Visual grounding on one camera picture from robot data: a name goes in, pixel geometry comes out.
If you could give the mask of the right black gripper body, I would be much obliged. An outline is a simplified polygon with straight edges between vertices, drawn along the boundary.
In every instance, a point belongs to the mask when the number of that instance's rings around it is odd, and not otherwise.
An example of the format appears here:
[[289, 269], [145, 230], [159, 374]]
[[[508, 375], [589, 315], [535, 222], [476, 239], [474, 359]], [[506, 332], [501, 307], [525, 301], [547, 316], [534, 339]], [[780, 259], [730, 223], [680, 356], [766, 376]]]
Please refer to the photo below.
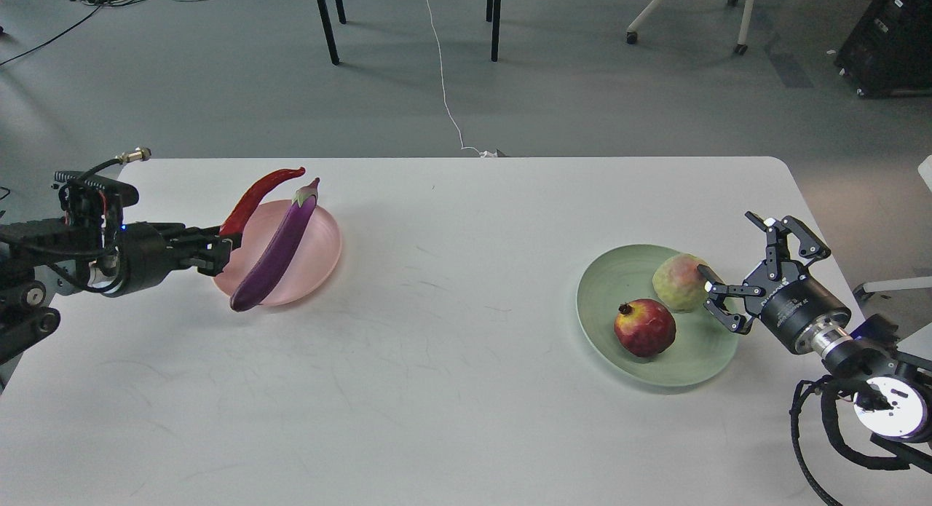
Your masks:
[[824, 323], [845, 327], [851, 310], [811, 277], [802, 263], [782, 263], [780, 273], [770, 277], [760, 263], [743, 281], [743, 286], [759, 288], [760, 294], [745, 297], [746, 313], [759, 318], [766, 329], [795, 355], [813, 351], [810, 327]]

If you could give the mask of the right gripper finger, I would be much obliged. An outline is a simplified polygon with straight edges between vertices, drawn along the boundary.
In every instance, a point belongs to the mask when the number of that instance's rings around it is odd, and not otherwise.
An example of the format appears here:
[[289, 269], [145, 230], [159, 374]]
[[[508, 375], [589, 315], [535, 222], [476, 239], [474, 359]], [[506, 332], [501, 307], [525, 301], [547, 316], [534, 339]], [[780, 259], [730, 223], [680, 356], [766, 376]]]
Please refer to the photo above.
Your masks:
[[[745, 217], [765, 233], [765, 257], [746, 282], [794, 282], [808, 274], [809, 264], [830, 257], [830, 249], [806, 224], [793, 216], [760, 218], [752, 211]], [[789, 237], [799, 243], [798, 257], [793, 259], [789, 250]]]
[[758, 297], [765, 291], [758, 286], [724, 284], [714, 270], [705, 264], [697, 265], [697, 272], [706, 281], [705, 289], [708, 296], [703, 304], [706, 310], [730, 333], [746, 336], [752, 327], [752, 317], [732, 313], [726, 305], [726, 300]]

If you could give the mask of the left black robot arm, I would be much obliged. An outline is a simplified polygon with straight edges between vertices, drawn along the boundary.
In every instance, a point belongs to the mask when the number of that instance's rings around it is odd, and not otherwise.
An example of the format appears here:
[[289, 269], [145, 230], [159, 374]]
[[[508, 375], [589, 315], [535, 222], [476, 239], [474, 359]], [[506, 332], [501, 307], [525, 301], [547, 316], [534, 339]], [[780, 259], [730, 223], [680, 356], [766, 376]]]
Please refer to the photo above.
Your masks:
[[59, 328], [53, 293], [119, 297], [189, 268], [215, 277], [242, 246], [242, 234], [223, 235], [219, 226], [127, 224], [124, 210], [137, 203], [138, 191], [100, 171], [150, 156], [149, 149], [136, 148], [84, 172], [57, 172], [60, 216], [2, 225], [3, 363]]

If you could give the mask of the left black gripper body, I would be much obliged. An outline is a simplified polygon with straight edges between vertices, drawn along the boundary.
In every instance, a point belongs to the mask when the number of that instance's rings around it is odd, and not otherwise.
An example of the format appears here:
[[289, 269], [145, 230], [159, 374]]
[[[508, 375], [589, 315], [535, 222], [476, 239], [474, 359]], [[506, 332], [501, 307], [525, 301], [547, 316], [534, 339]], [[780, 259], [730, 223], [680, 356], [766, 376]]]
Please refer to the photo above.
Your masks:
[[169, 273], [182, 269], [182, 258], [172, 240], [186, 231], [180, 223], [133, 223], [120, 232], [119, 286], [109, 296], [119, 297], [144, 288], [152, 288], [165, 280]]

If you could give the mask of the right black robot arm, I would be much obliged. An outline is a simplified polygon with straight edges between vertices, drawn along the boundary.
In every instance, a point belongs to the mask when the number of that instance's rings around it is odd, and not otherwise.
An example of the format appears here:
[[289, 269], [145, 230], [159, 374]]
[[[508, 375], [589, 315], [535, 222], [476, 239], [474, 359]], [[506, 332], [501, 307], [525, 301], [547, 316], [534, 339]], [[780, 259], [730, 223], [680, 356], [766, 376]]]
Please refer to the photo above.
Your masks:
[[826, 439], [841, 457], [879, 472], [929, 472], [930, 456], [918, 444], [930, 442], [930, 360], [902, 352], [895, 326], [880, 315], [848, 331], [851, 310], [809, 272], [830, 249], [798, 218], [745, 215], [765, 234], [765, 257], [737, 285], [699, 265], [708, 294], [703, 306], [732, 333], [745, 336], [759, 321], [790, 354], [820, 357], [825, 376], [799, 381], [789, 410], [790, 443], [815, 495], [837, 504], [813, 477], [799, 442], [802, 408], [812, 395], [820, 399]]

